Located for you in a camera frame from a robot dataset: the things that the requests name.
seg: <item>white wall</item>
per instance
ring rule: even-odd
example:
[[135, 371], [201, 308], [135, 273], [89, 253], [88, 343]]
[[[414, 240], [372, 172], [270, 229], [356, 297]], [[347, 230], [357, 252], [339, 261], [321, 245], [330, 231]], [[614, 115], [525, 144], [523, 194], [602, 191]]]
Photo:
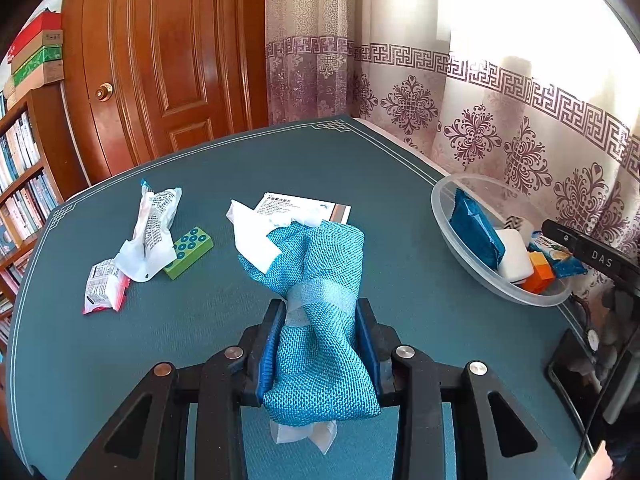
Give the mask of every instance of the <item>white wall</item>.
[[[40, 14], [44, 9], [49, 9], [54, 12], [60, 12], [62, 9], [62, 0], [43, 0], [42, 3], [38, 6], [36, 10], [33, 11], [31, 17], [27, 20], [22, 28], [26, 27], [31, 20], [33, 20], [38, 14]], [[4, 83], [9, 79], [11, 75], [11, 66], [6, 62], [6, 55], [2, 59], [2, 63], [0, 63], [0, 91], [4, 88]]]

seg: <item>white plastic bag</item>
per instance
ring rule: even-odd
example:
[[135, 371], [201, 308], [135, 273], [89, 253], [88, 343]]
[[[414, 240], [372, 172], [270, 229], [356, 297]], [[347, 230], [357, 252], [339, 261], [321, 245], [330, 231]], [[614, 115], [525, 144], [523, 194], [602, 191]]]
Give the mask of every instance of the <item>white plastic bag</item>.
[[113, 259], [116, 266], [135, 282], [148, 282], [176, 259], [169, 228], [182, 196], [182, 188], [154, 193], [142, 181], [142, 199], [132, 240], [126, 240]]

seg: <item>red box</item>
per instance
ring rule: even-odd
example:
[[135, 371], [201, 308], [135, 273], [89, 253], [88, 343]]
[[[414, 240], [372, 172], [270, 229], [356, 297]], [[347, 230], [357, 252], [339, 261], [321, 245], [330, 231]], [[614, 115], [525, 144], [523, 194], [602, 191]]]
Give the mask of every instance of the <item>red box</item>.
[[6, 53], [6, 60], [11, 63], [14, 56], [35, 38], [40, 31], [58, 30], [60, 28], [62, 28], [62, 14], [43, 10], [15, 37], [14, 42], [9, 47], [9, 51]]

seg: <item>orange block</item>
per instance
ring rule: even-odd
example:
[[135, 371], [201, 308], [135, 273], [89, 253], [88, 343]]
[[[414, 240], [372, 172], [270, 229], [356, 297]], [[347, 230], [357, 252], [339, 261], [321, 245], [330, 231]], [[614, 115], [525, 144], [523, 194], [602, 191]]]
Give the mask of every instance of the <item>orange block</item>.
[[547, 288], [556, 276], [544, 254], [538, 252], [529, 253], [529, 260], [533, 265], [533, 274], [520, 286], [528, 292], [539, 294]]

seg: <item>sheer curtain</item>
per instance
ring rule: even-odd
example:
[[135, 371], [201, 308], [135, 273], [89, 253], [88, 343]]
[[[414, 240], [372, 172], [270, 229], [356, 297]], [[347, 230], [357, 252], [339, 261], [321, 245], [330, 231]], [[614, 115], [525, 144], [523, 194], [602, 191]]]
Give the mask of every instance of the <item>sheer curtain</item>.
[[[640, 54], [602, 0], [266, 0], [272, 123], [350, 113], [629, 256]], [[590, 271], [574, 291], [595, 300]]]

